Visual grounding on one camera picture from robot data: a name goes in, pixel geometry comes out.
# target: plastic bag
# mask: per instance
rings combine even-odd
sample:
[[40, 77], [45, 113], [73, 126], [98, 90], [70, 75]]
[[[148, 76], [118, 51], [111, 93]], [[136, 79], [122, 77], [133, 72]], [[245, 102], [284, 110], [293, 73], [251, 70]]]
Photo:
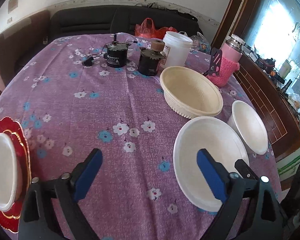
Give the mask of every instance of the plastic bag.
[[167, 31], [178, 32], [173, 27], [162, 27], [155, 29], [154, 22], [151, 18], [146, 18], [141, 25], [136, 24], [135, 36], [142, 38], [157, 38], [163, 40]]
[[193, 49], [210, 55], [211, 45], [201, 33], [197, 32], [197, 35], [191, 36], [190, 39], [193, 40]]
[[300, 96], [296, 93], [291, 93], [288, 95], [288, 102], [292, 105], [292, 107], [300, 112]]

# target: purple tablecloth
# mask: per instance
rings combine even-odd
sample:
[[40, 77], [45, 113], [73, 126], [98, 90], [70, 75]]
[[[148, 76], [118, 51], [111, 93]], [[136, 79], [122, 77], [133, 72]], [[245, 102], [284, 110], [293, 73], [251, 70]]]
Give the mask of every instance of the purple tablecloth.
[[[72, 171], [93, 148], [104, 161], [86, 198], [79, 202], [88, 222], [103, 239], [199, 239], [214, 214], [192, 205], [180, 190], [173, 169], [173, 145], [189, 121], [164, 100], [159, 74], [137, 72], [138, 38], [132, 61], [109, 68], [100, 57], [92, 67], [82, 58], [98, 53], [113, 36], [82, 35], [57, 39], [37, 54], [0, 96], [0, 119], [10, 116], [24, 127], [31, 148], [33, 173], [42, 180]], [[119, 41], [134, 36], [119, 34]], [[204, 72], [210, 56], [192, 50], [186, 66]], [[220, 89], [224, 106], [217, 118], [227, 122], [235, 100], [251, 102], [232, 76]], [[273, 151], [249, 155], [251, 168], [266, 175], [281, 192]], [[234, 236], [242, 219], [230, 232]], [[65, 236], [73, 238], [55, 208]]]

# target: blue gripper pad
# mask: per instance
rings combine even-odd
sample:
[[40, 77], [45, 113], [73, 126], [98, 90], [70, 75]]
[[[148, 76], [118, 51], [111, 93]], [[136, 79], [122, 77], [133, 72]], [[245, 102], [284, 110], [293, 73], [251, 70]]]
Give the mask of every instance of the blue gripper pad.
[[228, 195], [226, 193], [226, 181], [228, 172], [221, 163], [217, 163], [206, 149], [197, 153], [197, 165], [206, 179], [214, 197], [224, 203]]
[[75, 202], [86, 197], [90, 186], [102, 165], [102, 160], [102, 152], [98, 150], [74, 185], [75, 192], [73, 194], [73, 199]]

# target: wooden cabinet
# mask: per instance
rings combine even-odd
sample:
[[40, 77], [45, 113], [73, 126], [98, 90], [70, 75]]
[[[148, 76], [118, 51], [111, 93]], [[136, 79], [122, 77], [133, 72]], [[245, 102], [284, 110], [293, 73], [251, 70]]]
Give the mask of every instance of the wooden cabinet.
[[300, 140], [300, 127], [290, 105], [278, 93], [268, 76], [247, 56], [242, 55], [234, 76], [248, 95], [268, 132], [276, 161]]

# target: screw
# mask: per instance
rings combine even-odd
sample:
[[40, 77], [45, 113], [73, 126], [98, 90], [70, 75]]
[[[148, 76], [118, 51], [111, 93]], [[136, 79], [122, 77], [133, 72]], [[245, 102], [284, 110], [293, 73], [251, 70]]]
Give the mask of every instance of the screw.
[[236, 172], [231, 172], [231, 173], [229, 174], [229, 176], [230, 176], [231, 179], [238, 179], [238, 178], [239, 178], [239, 175], [238, 175], [238, 173], [236, 173]]
[[31, 183], [37, 183], [39, 181], [39, 178], [38, 177], [34, 177], [32, 180], [31, 180]]
[[70, 178], [70, 173], [65, 172], [64, 174], [61, 175], [61, 179], [69, 179]]
[[269, 178], [268, 177], [266, 177], [266, 176], [261, 176], [261, 178], [260, 178], [264, 183], [267, 183], [267, 182], [269, 182]]

